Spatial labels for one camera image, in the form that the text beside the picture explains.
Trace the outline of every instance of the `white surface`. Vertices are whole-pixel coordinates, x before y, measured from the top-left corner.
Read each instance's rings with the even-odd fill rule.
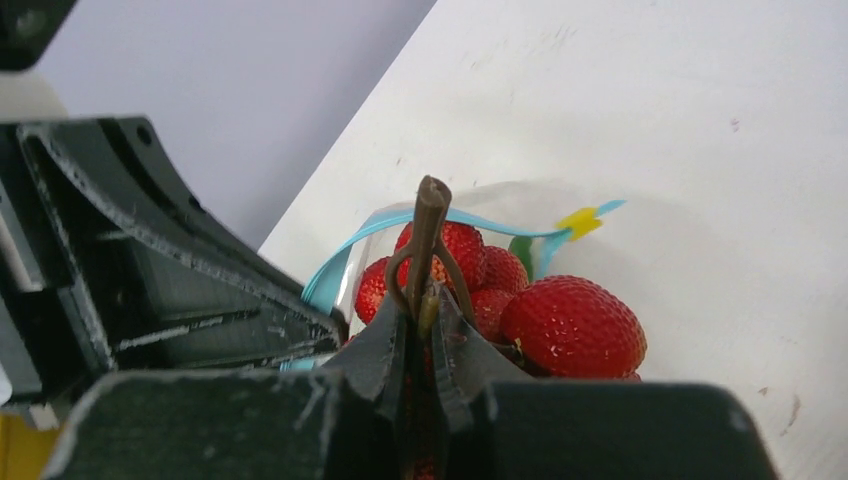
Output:
[[[440,0],[260,251],[305,281],[425,173],[627,198],[570,258],[640,316],[646,376],[729,385],[785,478],[848,478],[845,25],[840,0]]]
[[[63,118],[66,115],[67,112],[59,101],[59,97],[40,75],[32,72],[23,75],[0,74],[0,122]],[[5,227],[2,218],[0,218],[0,224]],[[14,250],[13,246],[9,248],[6,243],[0,244],[0,252],[4,257],[15,255],[17,250]],[[16,260],[18,259],[10,257],[0,262],[7,263],[9,268],[13,268]],[[12,385],[3,366],[0,365],[0,405],[6,403],[11,396]]]
[[[38,69],[71,115],[148,115],[258,247],[434,1],[83,0]]]

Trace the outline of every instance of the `white table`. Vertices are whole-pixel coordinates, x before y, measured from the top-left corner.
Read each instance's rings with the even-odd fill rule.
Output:
[[[848,475],[846,24],[824,0],[439,0],[260,251],[306,281],[428,173],[622,196],[581,247],[609,263],[575,270],[640,315],[646,376],[728,385],[786,478]]]

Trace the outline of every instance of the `blue strap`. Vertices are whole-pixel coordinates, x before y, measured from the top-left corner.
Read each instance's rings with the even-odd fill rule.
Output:
[[[598,207],[595,214],[596,217],[609,213],[612,210],[624,204],[623,200],[613,200]],[[339,288],[344,277],[345,267],[347,266],[348,258],[353,244],[363,238],[385,230],[396,225],[404,225],[412,221],[414,210],[413,208],[403,208],[398,210],[390,210],[378,212],[371,215],[368,220],[362,224],[362,227],[341,248],[339,248],[329,260],[324,262],[318,269],[315,275],[306,287],[303,289],[301,299],[315,307],[317,310],[329,314],[333,310],[336,302],[336,297],[339,294]],[[571,229],[551,230],[547,232],[531,232],[520,228],[502,225],[491,220],[487,220],[477,215],[472,215],[462,210],[448,210],[447,220],[457,223],[464,223],[483,230],[489,230],[496,233],[512,236],[522,236],[542,239],[542,248],[536,271],[537,278],[544,276],[553,260],[556,251],[571,237]]]

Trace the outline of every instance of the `gray floor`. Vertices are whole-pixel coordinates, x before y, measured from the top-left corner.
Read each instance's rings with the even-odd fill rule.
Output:
[[[80,0],[39,69],[72,115],[149,116],[258,247],[434,3]]]

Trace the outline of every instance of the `yellow tag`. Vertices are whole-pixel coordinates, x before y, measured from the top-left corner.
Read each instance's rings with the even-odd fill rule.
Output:
[[[555,228],[560,230],[565,228],[570,228],[572,230],[571,238],[568,239],[569,242],[573,242],[578,240],[592,230],[597,229],[604,223],[595,218],[595,213],[598,211],[595,207],[586,207],[577,210],[571,215],[563,218],[555,225]]]

